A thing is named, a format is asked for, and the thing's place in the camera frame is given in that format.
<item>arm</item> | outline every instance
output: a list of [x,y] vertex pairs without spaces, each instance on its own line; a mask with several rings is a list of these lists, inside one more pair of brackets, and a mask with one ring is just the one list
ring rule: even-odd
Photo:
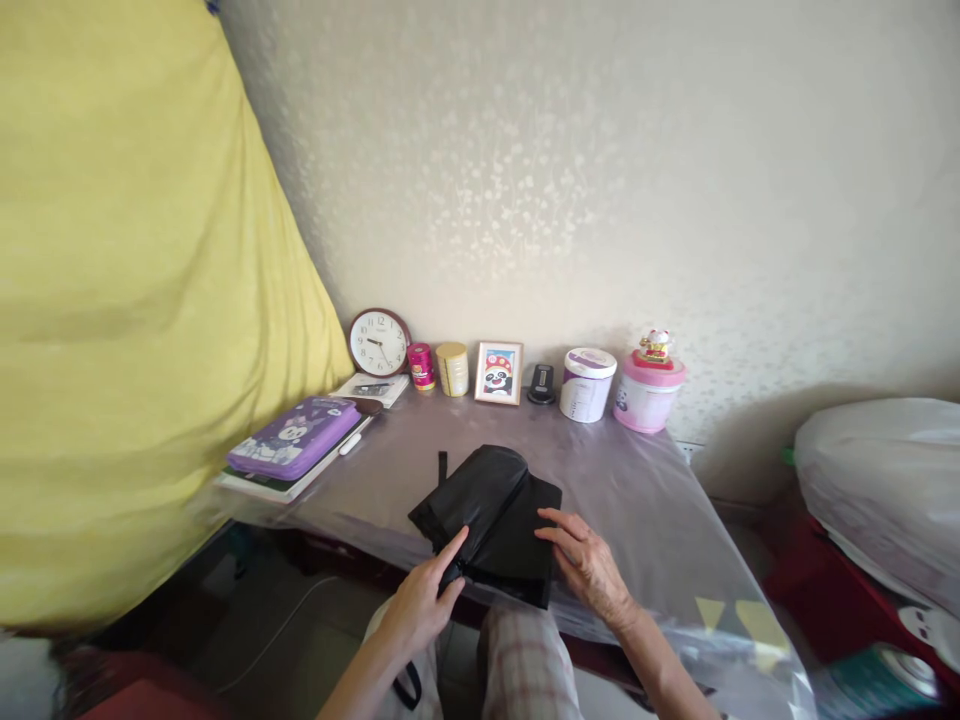
[[567,584],[616,636],[662,720],[717,720],[653,618],[630,596],[609,546],[579,515],[544,508],[540,517],[559,527],[535,534],[554,544]]
[[437,557],[410,571],[393,596],[380,627],[357,651],[317,720],[372,718],[394,678],[443,631],[464,580],[454,580],[438,599],[440,579],[468,532],[464,526]]

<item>yellow fabric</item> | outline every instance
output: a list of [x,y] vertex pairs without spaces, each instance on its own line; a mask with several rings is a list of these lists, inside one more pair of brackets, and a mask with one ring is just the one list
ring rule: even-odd
[[0,625],[109,621],[227,450],[351,370],[199,0],[0,9]]

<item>gold lid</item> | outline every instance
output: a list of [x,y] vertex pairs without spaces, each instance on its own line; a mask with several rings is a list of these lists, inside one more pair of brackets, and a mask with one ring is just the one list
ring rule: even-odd
[[467,354],[467,346],[463,343],[444,343],[437,348],[437,357],[452,360],[455,357]]

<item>gold can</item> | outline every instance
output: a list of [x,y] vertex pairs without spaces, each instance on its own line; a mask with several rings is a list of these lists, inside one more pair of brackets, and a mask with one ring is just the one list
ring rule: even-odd
[[467,364],[467,346],[463,343],[444,343],[437,348],[437,370],[444,395],[461,397],[470,385],[470,367]]

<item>hand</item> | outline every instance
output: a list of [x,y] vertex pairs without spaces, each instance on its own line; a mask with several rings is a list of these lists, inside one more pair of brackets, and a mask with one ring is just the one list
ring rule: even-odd
[[390,648],[404,664],[426,649],[450,621],[453,604],[460,596],[465,581],[462,577],[454,580],[440,598],[437,598],[437,592],[443,571],[459,552],[469,531],[470,528],[464,525],[437,557],[410,571],[374,633],[374,637]]
[[603,538],[579,515],[553,508],[540,508],[537,514],[559,525],[534,530],[534,535],[553,543],[553,556],[580,602],[614,632],[632,624],[639,607],[620,577],[617,563]]

